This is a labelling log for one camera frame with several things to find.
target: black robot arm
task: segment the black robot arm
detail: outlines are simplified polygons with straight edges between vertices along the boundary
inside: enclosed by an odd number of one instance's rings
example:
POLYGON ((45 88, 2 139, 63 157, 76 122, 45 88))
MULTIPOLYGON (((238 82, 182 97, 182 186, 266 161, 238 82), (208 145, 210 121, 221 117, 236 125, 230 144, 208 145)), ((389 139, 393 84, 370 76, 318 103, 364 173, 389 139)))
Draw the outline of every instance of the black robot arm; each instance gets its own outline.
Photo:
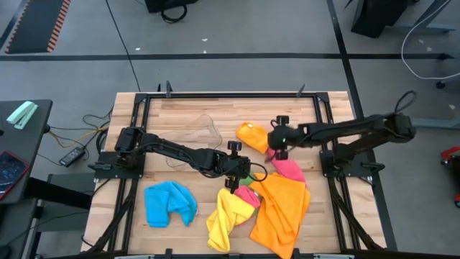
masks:
POLYGON ((386 142, 407 142, 415 136, 410 118, 401 113, 372 115, 335 124, 305 123, 296 129, 287 126, 288 116, 277 116, 276 123, 268 134, 268 145, 277 151, 278 160, 288 158, 288 147, 315 147, 338 137, 363 135, 348 145, 339 144, 333 150, 336 162, 352 160, 355 155, 386 142))
POLYGON ((251 161, 238 155, 237 151, 242 148, 240 142, 229 141, 228 148, 230 155, 211 148, 192 149, 146 133, 140 127, 122 129, 115 146, 119 154, 117 164, 125 168, 135 165, 139 154, 158 153, 188 163, 207 178, 227 176, 225 187, 233 193, 238 188, 239 179, 249 176, 251 161))

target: orange towel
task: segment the orange towel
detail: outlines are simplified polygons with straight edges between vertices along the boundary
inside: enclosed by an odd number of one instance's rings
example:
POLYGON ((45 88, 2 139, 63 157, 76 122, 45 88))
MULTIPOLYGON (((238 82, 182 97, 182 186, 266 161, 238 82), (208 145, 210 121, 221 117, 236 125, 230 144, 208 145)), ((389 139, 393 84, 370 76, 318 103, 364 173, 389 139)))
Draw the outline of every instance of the orange towel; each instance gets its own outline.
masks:
POLYGON ((236 136, 262 154, 267 152, 268 133, 264 127, 252 124, 251 122, 245 122, 236 130, 236 136))
MULTIPOLYGON (((255 176, 261 179, 264 174, 255 173, 255 176)), ((291 258, 310 203, 305 183, 272 173, 265 181, 254 181, 249 187, 263 197, 251 239, 283 259, 291 258)))

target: white cable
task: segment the white cable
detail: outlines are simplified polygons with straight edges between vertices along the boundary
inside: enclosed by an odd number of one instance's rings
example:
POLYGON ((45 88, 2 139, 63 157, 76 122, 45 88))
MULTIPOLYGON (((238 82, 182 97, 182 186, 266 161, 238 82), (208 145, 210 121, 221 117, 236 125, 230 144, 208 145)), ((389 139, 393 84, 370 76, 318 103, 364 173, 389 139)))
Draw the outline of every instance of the white cable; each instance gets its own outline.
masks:
POLYGON ((416 25, 414 25, 414 27, 409 31, 409 33, 405 36, 404 38, 404 41, 402 42, 402 46, 401 46, 401 59, 402 61, 404 62, 405 66, 407 66, 409 68, 409 71, 412 72, 412 74, 414 74, 414 76, 420 78, 420 79, 425 79, 425 80, 446 80, 446 79, 449 79, 449 78, 453 78, 453 77, 456 77, 456 76, 460 76, 460 73, 456 73, 455 75, 451 75, 451 76, 445 76, 445 77, 442 77, 442 78, 434 78, 434 77, 424 77, 424 76, 419 76, 416 72, 414 72, 412 70, 412 68, 410 68, 410 66, 405 62, 405 59, 404 59, 404 45, 405 45, 405 42, 406 40, 408 39, 409 35, 412 33, 412 31, 414 29, 416 29, 420 24, 424 23, 427 19, 430 19, 433 15, 435 15, 437 12, 439 12, 439 10, 441 10, 443 7, 445 7, 445 5, 447 5, 448 3, 450 3, 450 0, 449 1, 446 1, 444 4, 442 4, 439 8, 437 8, 437 10, 435 10, 432 14, 428 15, 425 19, 423 19, 421 22, 417 23, 416 25))

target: towel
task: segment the towel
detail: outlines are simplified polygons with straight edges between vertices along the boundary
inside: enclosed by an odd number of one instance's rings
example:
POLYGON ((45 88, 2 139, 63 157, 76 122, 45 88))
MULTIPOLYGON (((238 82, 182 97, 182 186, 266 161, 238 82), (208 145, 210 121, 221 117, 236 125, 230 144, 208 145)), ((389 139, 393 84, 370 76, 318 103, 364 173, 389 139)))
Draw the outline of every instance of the towel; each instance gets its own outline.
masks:
MULTIPOLYGON (((251 172, 249 173, 253 178, 254 177, 254 172, 251 170, 251 172)), ((254 180, 252 180, 249 176, 244 178, 244 179, 239 179, 239 185, 240 186, 248 186, 249 184, 251 184, 254 180)))
POLYGON ((259 208, 260 206, 259 198, 257 198, 257 195, 247 186, 240 186, 235 191, 235 195, 241 198, 243 201, 251 204, 255 209, 259 208))
POLYGON ((264 127, 252 124, 251 122, 245 122, 236 130, 236 136, 262 154, 267 152, 268 134, 264 127))
POLYGON ((220 252, 230 251, 231 230, 247 221, 252 213, 254 207, 251 204, 222 188, 217 194, 217 209, 206 220, 209 231, 208 246, 220 252))
POLYGON ((144 190, 147 222, 150 227, 167 227, 169 213, 180 214, 185 226, 195 217, 197 203, 192 193, 184 186, 166 181, 144 190))
MULTIPOLYGON (((267 156, 271 158, 275 154, 275 151, 271 148, 267 150, 267 156)), ((302 169, 297 165, 294 160, 277 160, 273 158, 273 166, 276 168, 276 171, 291 180, 301 181, 305 183, 305 177, 303 176, 302 169)))
MULTIPOLYGON (((258 179, 263 173, 255 173, 258 179)), ((304 183, 277 173, 263 182, 249 186, 263 197, 251 239, 271 249, 281 258, 291 258, 303 216, 310 203, 310 192, 304 183)))

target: concrete floor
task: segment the concrete floor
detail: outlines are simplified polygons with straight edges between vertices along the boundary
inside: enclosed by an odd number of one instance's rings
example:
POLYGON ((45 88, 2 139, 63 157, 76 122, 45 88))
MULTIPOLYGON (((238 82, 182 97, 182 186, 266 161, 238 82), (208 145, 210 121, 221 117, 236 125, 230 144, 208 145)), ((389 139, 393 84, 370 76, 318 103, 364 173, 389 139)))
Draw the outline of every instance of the concrete floor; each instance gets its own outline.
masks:
MULTIPOLYGON (((11 19, 20 0, 0 1, 0 32, 11 19)), ((399 53, 403 34, 386 29, 378 39, 350 32, 354 9, 346 1, 333 0, 348 54, 399 53)), ((413 23, 432 0, 409 7, 398 21, 413 23)), ((324 0, 200 0, 190 5, 188 16, 178 24, 166 24, 148 14, 142 0, 109 0, 128 51, 132 54, 191 53, 339 53, 331 17, 324 0)), ((460 28, 452 1, 436 19, 460 28)), ((449 35, 414 35, 407 53, 442 53, 455 50, 460 32, 449 35)), ((38 55, 123 55, 124 49, 104 0, 73 0, 55 52, 38 55)), ((433 81, 413 76, 401 60, 350 60, 359 98, 366 115, 394 109, 408 90, 418 101, 407 110, 413 117, 452 118, 460 107, 459 83, 434 88, 433 81)), ((409 60, 423 75, 457 73, 456 60, 409 60)), ((175 91, 348 91, 341 59, 215 59, 135 60, 134 69, 143 91, 156 91, 169 80, 175 91)), ((0 100, 52 99, 49 124, 82 127, 81 117, 104 115, 116 92, 136 91, 128 61, 0 61, 0 100)), ((58 132, 76 138, 81 132, 58 132)), ((420 253, 460 255, 460 209, 452 202, 459 191, 450 172, 439 165, 439 153, 457 145, 460 134, 452 130, 420 129, 406 145, 388 144, 375 150, 398 249, 420 253)), ((90 159, 70 168, 57 167, 38 158, 34 177, 48 173, 89 172, 86 165, 97 158, 90 145, 90 159)), ((45 136, 40 154, 56 161, 62 150, 45 136)), ((39 252, 46 257, 76 254, 80 232, 47 233, 39 252)))

